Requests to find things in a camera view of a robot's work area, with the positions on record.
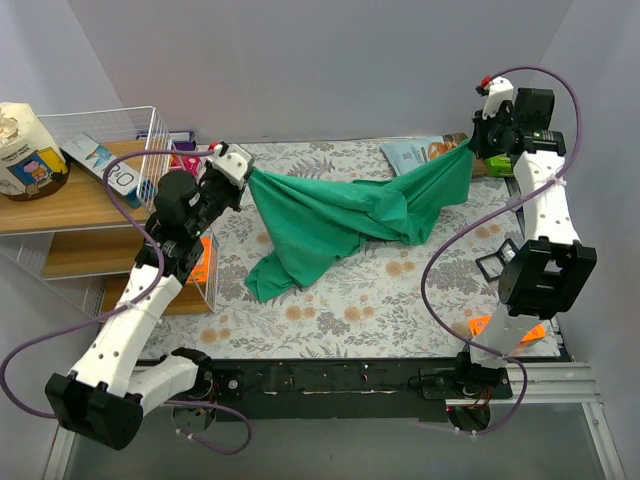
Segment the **green garment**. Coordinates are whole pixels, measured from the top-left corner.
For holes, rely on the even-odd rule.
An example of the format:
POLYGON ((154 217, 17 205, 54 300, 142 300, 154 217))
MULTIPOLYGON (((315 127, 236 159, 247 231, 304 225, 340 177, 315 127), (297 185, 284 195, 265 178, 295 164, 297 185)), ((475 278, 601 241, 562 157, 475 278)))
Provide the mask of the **green garment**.
POLYGON ((245 285, 261 303, 306 288, 369 240, 425 243, 443 208, 468 199, 474 156, 465 143, 386 181, 350 183, 255 170, 249 188, 273 249, 245 285))

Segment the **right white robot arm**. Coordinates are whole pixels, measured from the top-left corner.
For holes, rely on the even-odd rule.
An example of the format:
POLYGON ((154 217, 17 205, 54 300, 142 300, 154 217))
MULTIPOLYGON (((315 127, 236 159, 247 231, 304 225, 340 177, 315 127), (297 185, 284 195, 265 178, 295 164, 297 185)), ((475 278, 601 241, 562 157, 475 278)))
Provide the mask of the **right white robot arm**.
POLYGON ((485 104, 474 114, 470 149, 482 159, 509 156, 524 201, 524 243, 503 263, 496 310, 473 345, 456 358, 453 387, 469 398, 501 382, 506 356, 527 333, 571 308, 597 261, 595 249, 581 243, 570 218, 560 172, 565 141, 549 128, 554 93, 516 89, 503 77, 477 90, 485 104))

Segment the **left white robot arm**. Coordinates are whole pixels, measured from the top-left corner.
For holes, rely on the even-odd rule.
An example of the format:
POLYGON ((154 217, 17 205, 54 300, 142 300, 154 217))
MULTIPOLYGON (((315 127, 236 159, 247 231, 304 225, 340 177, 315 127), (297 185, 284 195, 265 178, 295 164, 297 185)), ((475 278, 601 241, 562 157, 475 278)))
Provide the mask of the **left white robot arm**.
POLYGON ((178 348, 141 374, 139 355, 166 308, 204 252, 202 234, 228 208, 236 210, 246 176, 208 167, 201 178, 181 170, 161 177, 144 243, 114 314, 66 375, 54 374, 46 397, 59 424, 114 450, 131 443, 144 416, 173 398, 210 398, 210 358, 178 348))

